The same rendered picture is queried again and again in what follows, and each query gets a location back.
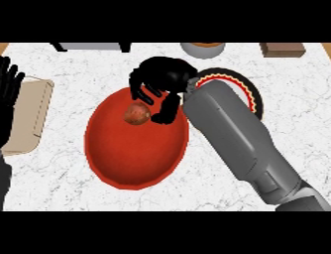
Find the grey cylindrical container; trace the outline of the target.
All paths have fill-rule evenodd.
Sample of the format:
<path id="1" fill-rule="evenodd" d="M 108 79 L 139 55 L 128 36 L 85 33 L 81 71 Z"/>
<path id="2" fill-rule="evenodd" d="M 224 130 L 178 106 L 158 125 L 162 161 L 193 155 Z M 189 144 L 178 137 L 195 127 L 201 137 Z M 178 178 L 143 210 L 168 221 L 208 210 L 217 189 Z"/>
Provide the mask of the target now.
<path id="1" fill-rule="evenodd" d="M 224 50 L 224 43 L 211 43 L 211 44 L 193 44 L 181 43 L 180 44 L 183 51 L 189 56 L 196 59 L 211 59 L 214 58 Z"/>

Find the brown sweet potato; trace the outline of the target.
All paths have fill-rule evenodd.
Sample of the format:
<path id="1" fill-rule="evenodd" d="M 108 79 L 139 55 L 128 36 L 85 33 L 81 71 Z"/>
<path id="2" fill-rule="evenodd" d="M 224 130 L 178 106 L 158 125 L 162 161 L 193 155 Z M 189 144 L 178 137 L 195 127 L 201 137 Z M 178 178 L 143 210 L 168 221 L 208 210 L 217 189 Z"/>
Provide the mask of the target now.
<path id="1" fill-rule="evenodd" d="M 131 125 L 142 125 L 150 118 L 150 111 L 142 102 L 128 105 L 124 112 L 124 121 Z"/>

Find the beige cutting board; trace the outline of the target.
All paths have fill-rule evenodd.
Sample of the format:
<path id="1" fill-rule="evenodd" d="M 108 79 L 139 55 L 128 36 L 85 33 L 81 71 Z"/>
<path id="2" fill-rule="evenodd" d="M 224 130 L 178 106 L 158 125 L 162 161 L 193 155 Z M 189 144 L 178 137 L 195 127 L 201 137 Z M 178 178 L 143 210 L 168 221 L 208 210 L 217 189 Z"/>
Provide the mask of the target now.
<path id="1" fill-rule="evenodd" d="M 1 148 L 4 156 L 29 153 L 38 146 L 54 83 L 26 76 L 22 81 L 13 112 L 10 138 Z"/>

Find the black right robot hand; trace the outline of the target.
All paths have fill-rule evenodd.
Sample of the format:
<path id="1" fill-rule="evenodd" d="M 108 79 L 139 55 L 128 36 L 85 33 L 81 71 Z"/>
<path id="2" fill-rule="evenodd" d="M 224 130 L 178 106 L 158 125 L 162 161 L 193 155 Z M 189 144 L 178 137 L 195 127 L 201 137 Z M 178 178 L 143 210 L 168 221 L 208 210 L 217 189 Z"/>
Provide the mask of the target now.
<path id="1" fill-rule="evenodd" d="M 140 99 L 147 105 L 153 100 L 143 93 L 142 87 L 156 96 L 168 92 L 159 112 L 150 116 L 150 121 L 158 124 L 171 124 L 178 110 L 180 96 L 186 91 L 187 83 L 196 77 L 198 70 L 180 59 L 152 57 L 145 60 L 128 75 L 131 99 Z"/>

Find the brown wooden block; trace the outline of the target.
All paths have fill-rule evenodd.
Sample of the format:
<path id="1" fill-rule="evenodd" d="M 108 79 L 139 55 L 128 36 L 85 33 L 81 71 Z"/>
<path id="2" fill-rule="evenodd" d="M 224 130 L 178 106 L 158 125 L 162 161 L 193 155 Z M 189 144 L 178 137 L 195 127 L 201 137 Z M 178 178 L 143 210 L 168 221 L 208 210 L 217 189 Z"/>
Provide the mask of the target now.
<path id="1" fill-rule="evenodd" d="M 301 43 L 260 43 L 258 45 L 266 58 L 300 58 L 305 53 Z"/>

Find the red plate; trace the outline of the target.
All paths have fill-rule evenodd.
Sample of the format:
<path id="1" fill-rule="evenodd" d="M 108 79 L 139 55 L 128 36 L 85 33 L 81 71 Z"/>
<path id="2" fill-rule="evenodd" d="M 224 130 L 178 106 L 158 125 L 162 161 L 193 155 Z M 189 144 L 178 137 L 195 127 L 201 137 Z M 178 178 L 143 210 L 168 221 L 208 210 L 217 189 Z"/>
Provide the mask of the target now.
<path id="1" fill-rule="evenodd" d="M 133 103 L 130 89 L 116 90 L 99 104 L 85 125 L 84 155 L 99 179 L 119 190 L 142 190 L 173 173 L 186 151 L 189 123 L 183 109 L 171 124 L 124 121 Z"/>

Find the black patterned bowl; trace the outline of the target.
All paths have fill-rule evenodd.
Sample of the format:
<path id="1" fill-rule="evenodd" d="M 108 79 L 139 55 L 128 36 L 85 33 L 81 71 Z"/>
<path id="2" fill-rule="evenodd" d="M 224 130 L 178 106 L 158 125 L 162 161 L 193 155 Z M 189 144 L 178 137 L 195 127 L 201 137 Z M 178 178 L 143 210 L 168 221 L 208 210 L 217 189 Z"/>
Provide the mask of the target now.
<path id="1" fill-rule="evenodd" d="M 261 96 L 251 81 L 236 71 L 221 67 L 212 67 L 198 72 L 198 81 L 195 83 L 195 87 L 201 88 L 212 80 L 221 81 L 232 88 L 242 102 L 248 106 L 248 110 L 257 118 L 261 118 Z"/>

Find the grey appliance with black legs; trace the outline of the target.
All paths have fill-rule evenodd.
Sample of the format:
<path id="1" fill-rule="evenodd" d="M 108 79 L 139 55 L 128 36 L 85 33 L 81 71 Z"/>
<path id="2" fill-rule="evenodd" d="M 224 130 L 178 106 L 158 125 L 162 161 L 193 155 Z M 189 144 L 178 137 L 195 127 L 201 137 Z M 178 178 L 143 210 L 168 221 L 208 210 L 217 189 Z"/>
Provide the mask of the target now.
<path id="1" fill-rule="evenodd" d="M 130 52 L 130 43 L 51 43 L 57 52 L 68 50 L 100 50 Z"/>

